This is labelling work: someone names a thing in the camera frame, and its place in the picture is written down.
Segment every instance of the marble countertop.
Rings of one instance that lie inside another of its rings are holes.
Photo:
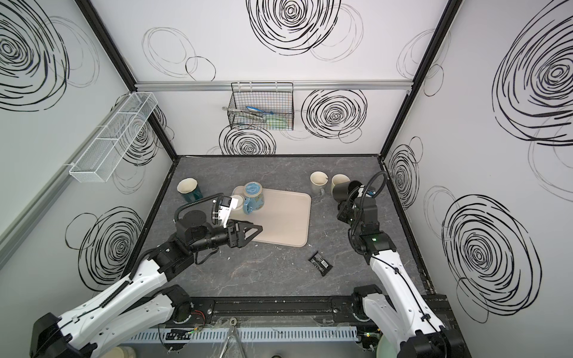
[[[179,181],[195,178],[204,196],[231,194],[250,181],[264,188],[311,193],[310,174],[323,171],[332,178],[346,174],[366,183],[380,167],[376,157],[181,158],[142,251],[164,242],[175,231],[173,213],[185,204],[176,190]],[[376,198],[380,229],[394,241],[406,271],[424,294],[422,281],[388,189]],[[211,203],[194,207],[210,217]],[[348,243],[348,225],[336,219],[330,195],[312,197],[308,242],[303,247],[251,242],[241,249],[222,246],[203,265],[192,265],[169,284],[190,296],[330,296],[349,295],[354,287],[380,280]],[[321,276],[308,261],[316,251],[333,265]],[[199,260],[205,256],[200,253]]]

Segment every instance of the white wire basket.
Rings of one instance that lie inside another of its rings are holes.
[[[156,106],[153,93],[130,93],[73,164],[70,175],[80,183],[107,182]]]

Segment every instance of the wire basket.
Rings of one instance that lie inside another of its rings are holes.
[[[293,130],[295,106],[292,82],[234,82],[227,111],[229,125],[253,125],[267,130]]]
[[[130,93],[74,163],[70,175],[80,183],[107,182],[156,106],[153,93]]]

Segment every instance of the blue mug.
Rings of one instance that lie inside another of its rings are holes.
[[[177,184],[177,191],[179,191],[183,199],[188,203],[193,203],[194,201],[203,198],[203,194],[201,194],[201,189],[199,189],[197,180],[193,178],[181,180],[179,184]]]
[[[259,210],[265,204],[265,198],[262,194],[262,185],[257,182],[245,184],[243,196],[245,197],[243,212],[247,215],[253,211]]]

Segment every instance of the black mug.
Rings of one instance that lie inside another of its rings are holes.
[[[352,190],[360,186],[362,186],[362,183],[359,182],[358,180],[337,184],[334,186],[334,189],[332,190],[332,197],[338,203],[341,203],[348,199],[348,194],[350,194]],[[351,199],[354,200],[356,199],[357,196],[358,196],[358,190],[356,191],[356,193],[353,194]]]

